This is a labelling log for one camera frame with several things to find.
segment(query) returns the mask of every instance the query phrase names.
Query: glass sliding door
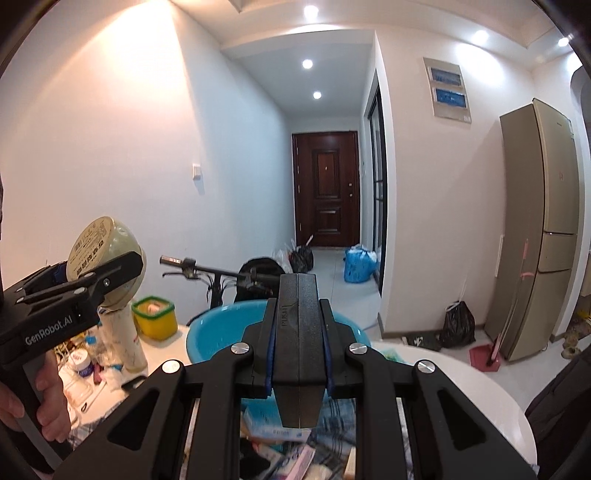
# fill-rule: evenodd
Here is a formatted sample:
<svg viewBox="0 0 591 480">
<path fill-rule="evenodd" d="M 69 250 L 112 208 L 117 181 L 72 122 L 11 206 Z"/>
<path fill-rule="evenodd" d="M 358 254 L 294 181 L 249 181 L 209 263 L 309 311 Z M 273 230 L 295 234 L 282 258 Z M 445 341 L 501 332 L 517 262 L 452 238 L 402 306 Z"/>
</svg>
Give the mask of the glass sliding door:
<svg viewBox="0 0 591 480">
<path fill-rule="evenodd" d="M 374 165 L 374 251 L 378 254 L 379 268 L 374 278 L 382 293 L 384 286 L 384 262 L 386 259 L 386 219 L 388 217 L 388 187 L 386 176 L 386 139 L 384 137 L 384 113 L 379 89 L 369 111 L 371 143 Z"/>
</svg>

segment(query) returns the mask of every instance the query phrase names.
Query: refrigerator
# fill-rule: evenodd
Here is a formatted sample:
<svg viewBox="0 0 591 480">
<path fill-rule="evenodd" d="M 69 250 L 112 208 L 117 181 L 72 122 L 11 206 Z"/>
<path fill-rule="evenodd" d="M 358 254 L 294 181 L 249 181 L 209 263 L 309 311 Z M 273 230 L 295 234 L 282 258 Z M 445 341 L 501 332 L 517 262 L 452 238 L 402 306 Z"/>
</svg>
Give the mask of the refrigerator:
<svg viewBox="0 0 591 480">
<path fill-rule="evenodd" d="M 571 123 L 546 103 L 501 117 L 505 233 L 485 332 L 509 361 L 546 347 L 565 300 L 579 229 L 579 168 Z"/>
</svg>

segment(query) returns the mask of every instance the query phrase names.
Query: light switch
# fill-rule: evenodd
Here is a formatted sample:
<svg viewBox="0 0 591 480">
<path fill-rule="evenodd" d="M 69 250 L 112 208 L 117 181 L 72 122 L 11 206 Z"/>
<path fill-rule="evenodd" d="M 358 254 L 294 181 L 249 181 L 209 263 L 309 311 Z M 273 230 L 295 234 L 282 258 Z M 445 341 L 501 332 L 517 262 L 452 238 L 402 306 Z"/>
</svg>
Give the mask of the light switch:
<svg viewBox="0 0 591 480">
<path fill-rule="evenodd" d="M 201 165 L 194 163 L 193 164 L 193 180 L 200 180 L 201 179 Z"/>
</svg>

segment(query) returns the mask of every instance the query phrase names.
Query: plastic bottle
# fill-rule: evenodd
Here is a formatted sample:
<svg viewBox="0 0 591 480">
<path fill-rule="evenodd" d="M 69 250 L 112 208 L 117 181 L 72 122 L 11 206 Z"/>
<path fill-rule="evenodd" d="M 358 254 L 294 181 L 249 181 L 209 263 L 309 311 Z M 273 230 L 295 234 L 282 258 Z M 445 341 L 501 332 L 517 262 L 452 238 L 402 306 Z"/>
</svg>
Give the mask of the plastic bottle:
<svg viewBox="0 0 591 480">
<path fill-rule="evenodd" d="M 139 342 L 139 335 L 135 329 L 131 306 L 114 312 L 100 311 L 100 321 L 105 328 L 113 348 L 121 358 L 125 368 L 133 373 L 141 372 L 148 366 L 144 350 Z"/>
<path fill-rule="evenodd" d="M 96 337 L 93 335 L 86 335 L 86 351 L 89 353 L 93 361 L 98 362 L 99 359 L 99 345 Z"/>
</svg>

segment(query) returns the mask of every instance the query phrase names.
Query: black garbage bag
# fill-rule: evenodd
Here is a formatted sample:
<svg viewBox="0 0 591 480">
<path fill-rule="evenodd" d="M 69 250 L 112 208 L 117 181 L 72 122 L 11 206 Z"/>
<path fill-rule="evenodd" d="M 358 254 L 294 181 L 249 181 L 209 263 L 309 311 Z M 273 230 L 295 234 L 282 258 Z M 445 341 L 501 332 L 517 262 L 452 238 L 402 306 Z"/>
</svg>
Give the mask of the black garbage bag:
<svg viewBox="0 0 591 480">
<path fill-rule="evenodd" d="M 314 268 L 312 249 L 307 245 L 296 248 L 290 253 L 290 264 L 294 273 L 308 273 Z"/>
<path fill-rule="evenodd" d="M 474 337 L 474 315 L 464 301 L 455 302 L 445 314 L 445 324 L 439 334 L 439 343 L 443 348 L 470 345 Z"/>
</svg>

